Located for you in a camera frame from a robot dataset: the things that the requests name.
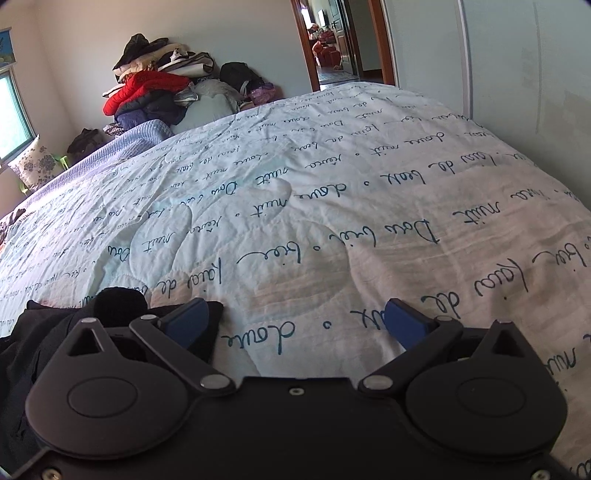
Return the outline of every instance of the backpack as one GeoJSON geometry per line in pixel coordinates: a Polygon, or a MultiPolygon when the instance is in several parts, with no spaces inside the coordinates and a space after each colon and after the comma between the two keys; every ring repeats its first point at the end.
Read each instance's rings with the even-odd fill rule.
{"type": "Polygon", "coordinates": [[[246,63],[232,61],[222,65],[220,80],[235,88],[244,96],[264,85],[265,81],[254,73],[246,63]]]}

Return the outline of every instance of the doorway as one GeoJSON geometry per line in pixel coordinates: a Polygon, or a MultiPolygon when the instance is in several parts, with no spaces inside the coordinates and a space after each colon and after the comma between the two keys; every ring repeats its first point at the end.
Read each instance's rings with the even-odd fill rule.
{"type": "Polygon", "coordinates": [[[349,82],[394,85],[380,0],[291,0],[313,91],[349,82]]]}

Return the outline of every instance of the wooden door frame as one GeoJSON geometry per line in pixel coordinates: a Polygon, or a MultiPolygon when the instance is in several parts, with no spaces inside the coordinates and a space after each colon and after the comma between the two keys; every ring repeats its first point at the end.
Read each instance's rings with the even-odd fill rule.
{"type": "Polygon", "coordinates": [[[310,37],[308,36],[308,30],[304,23],[304,17],[301,15],[301,2],[300,0],[291,0],[291,7],[294,11],[295,24],[297,25],[297,31],[300,34],[301,48],[304,50],[304,58],[306,59],[306,66],[308,67],[308,75],[310,76],[310,84],[313,92],[320,90],[320,81],[318,79],[318,71],[316,70],[316,61],[312,49],[310,48],[310,37]]]}
{"type": "MultiPolygon", "coordinates": [[[[374,22],[375,37],[378,42],[378,54],[380,65],[382,67],[382,78],[386,85],[396,85],[394,62],[392,61],[392,51],[390,50],[388,29],[386,26],[382,2],[381,0],[368,0],[368,4],[374,22]]],[[[300,0],[291,0],[291,7],[295,17],[295,24],[300,35],[301,47],[304,51],[304,58],[308,68],[308,75],[310,77],[310,85],[312,86],[313,92],[318,92],[320,90],[320,81],[318,80],[316,61],[314,60],[314,55],[310,48],[308,31],[304,23],[304,18],[301,16],[300,0]]],[[[361,67],[361,55],[358,57],[358,65],[361,67]]]]}

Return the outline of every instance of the poster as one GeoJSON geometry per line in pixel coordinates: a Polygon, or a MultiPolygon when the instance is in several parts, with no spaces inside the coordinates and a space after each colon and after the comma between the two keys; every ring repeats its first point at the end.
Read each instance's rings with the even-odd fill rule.
{"type": "Polygon", "coordinates": [[[0,69],[15,63],[12,43],[10,42],[10,28],[0,31],[0,69]]]}

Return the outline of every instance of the window frame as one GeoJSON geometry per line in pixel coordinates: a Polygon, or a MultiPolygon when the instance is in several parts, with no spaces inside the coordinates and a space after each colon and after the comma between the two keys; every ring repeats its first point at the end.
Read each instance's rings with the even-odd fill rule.
{"type": "Polygon", "coordinates": [[[33,125],[31,124],[31,120],[30,120],[29,115],[27,113],[27,109],[25,108],[25,105],[22,102],[21,93],[18,91],[17,79],[14,75],[14,70],[12,69],[12,65],[9,65],[6,68],[0,69],[0,79],[3,79],[5,77],[8,78],[10,87],[12,88],[12,91],[14,93],[14,97],[17,101],[16,107],[17,107],[17,109],[20,110],[22,117],[25,119],[25,124],[27,126],[29,137],[22,144],[17,146],[17,148],[12,150],[6,157],[0,158],[0,168],[3,167],[4,165],[6,165],[6,163],[14,160],[17,156],[19,156],[31,144],[31,142],[33,140],[35,140],[35,137],[37,136],[37,133],[35,132],[35,129],[33,128],[33,125]]]}

